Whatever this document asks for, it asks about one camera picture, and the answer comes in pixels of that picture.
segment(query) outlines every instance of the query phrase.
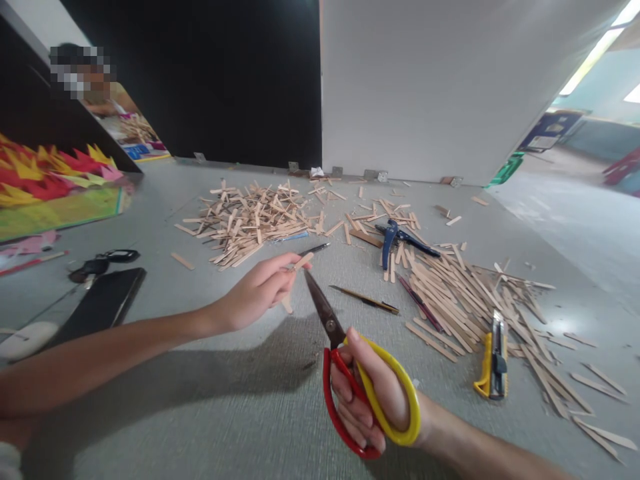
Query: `computer mouse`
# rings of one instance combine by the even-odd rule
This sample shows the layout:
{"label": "computer mouse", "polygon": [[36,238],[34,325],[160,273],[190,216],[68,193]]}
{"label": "computer mouse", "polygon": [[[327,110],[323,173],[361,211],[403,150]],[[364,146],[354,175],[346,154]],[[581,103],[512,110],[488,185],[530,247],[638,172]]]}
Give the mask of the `computer mouse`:
{"label": "computer mouse", "polygon": [[30,323],[0,343],[0,358],[16,361],[32,355],[44,347],[58,329],[58,325],[51,322]]}

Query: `window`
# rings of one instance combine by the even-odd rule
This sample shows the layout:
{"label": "window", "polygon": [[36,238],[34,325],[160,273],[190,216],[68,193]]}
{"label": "window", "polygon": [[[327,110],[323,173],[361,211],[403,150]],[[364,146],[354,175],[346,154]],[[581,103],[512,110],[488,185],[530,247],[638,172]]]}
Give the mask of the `window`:
{"label": "window", "polygon": [[640,103],[640,85],[634,88],[631,93],[625,97],[625,101]]}
{"label": "window", "polygon": [[580,65],[578,71],[570,78],[564,88],[562,88],[562,90],[560,91],[561,96],[570,95],[571,92],[575,90],[578,84],[582,82],[582,79],[586,76],[586,74],[589,73],[589,70],[591,70],[596,62],[600,60],[600,57],[605,54],[611,44],[616,40],[616,38],[618,38],[618,36],[620,36],[620,34],[629,25],[629,23],[632,22],[639,11],[640,0],[630,0],[624,10],[620,12],[620,15],[618,15],[618,17],[611,24],[611,28],[602,36],[600,41],[587,56],[587,59],[583,62],[582,65]]}

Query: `blue pliers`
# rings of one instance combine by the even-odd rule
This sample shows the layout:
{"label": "blue pliers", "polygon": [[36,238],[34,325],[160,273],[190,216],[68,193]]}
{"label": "blue pliers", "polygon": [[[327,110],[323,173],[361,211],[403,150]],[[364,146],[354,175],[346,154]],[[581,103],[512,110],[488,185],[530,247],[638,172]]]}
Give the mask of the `blue pliers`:
{"label": "blue pliers", "polygon": [[383,227],[381,225],[375,226],[376,230],[385,234],[385,246],[382,248],[382,267],[385,271],[389,269],[389,250],[391,249],[392,245],[396,245],[400,240],[410,243],[418,250],[423,251],[427,255],[440,258],[440,252],[426,246],[422,242],[419,242],[418,240],[410,236],[410,234],[399,230],[398,222],[396,222],[396,220],[389,220],[387,223],[389,224],[388,227]]}

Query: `white wall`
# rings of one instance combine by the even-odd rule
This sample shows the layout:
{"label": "white wall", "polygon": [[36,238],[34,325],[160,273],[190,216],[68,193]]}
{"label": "white wall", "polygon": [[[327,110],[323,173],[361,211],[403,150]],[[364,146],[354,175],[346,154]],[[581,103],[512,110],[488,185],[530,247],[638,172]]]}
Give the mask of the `white wall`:
{"label": "white wall", "polygon": [[3,0],[22,18],[42,44],[51,50],[61,43],[90,47],[91,43],[60,0]]}
{"label": "white wall", "polygon": [[625,4],[324,2],[324,170],[488,184]]}

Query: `scissors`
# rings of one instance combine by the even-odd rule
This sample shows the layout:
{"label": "scissors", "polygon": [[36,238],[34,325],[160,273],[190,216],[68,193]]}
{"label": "scissors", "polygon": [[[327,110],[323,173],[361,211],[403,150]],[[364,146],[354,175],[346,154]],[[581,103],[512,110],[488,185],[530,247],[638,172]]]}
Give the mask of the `scissors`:
{"label": "scissors", "polygon": [[411,418],[408,430],[405,432],[400,432],[389,424],[384,412],[382,412],[382,408],[380,407],[378,398],[376,397],[373,390],[373,384],[371,382],[371,379],[367,375],[367,372],[365,372],[360,364],[356,363],[360,372],[360,376],[362,378],[362,383],[365,387],[365,390],[363,391],[358,382],[356,382],[353,374],[349,371],[348,366],[346,366],[345,362],[340,357],[338,346],[340,346],[341,343],[344,345],[348,345],[347,335],[345,334],[344,330],[342,330],[342,326],[340,325],[340,322],[338,322],[338,318],[336,317],[333,308],[331,308],[329,301],[325,297],[325,294],[322,293],[322,290],[320,290],[320,287],[315,282],[314,278],[311,276],[308,270],[305,270],[305,280],[307,281],[307,286],[309,288],[311,298],[313,299],[315,309],[318,312],[318,316],[320,316],[320,322],[322,322],[322,326],[324,327],[325,332],[327,333],[327,336],[329,337],[329,340],[331,342],[331,348],[325,348],[324,352],[322,380],[327,410],[329,411],[331,422],[333,422],[333,426],[337,430],[338,434],[347,444],[347,446],[356,454],[358,454],[360,458],[376,459],[380,457],[380,452],[371,445],[366,446],[364,449],[360,448],[360,446],[351,438],[344,423],[338,416],[338,412],[333,402],[333,396],[331,394],[331,362],[334,362],[338,370],[340,370],[340,372],[349,380],[349,384],[353,389],[353,394],[360,400],[362,400],[362,402],[364,402],[366,405],[371,407],[374,414],[374,424],[382,428],[385,434],[394,443],[405,446],[413,444],[420,431],[420,408],[418,404],[418,396],[416,394],[413,383],[411,382],[411,378],[402,367],[402,365],[400,365],[398,360],[393,358],[388,352],[380,348],[374,342],[362,337],[363,340],[366,340],[366,342],[370,344],[371,348],[373,348],[373,351],[376,352],[376,354],[378,354],[378,356],[382,358],[382,360],[384,360],[386,364],[394,371],[394,373],[398,376],[400,383],[407,392],[407,398],[409,399],[409,414]]}

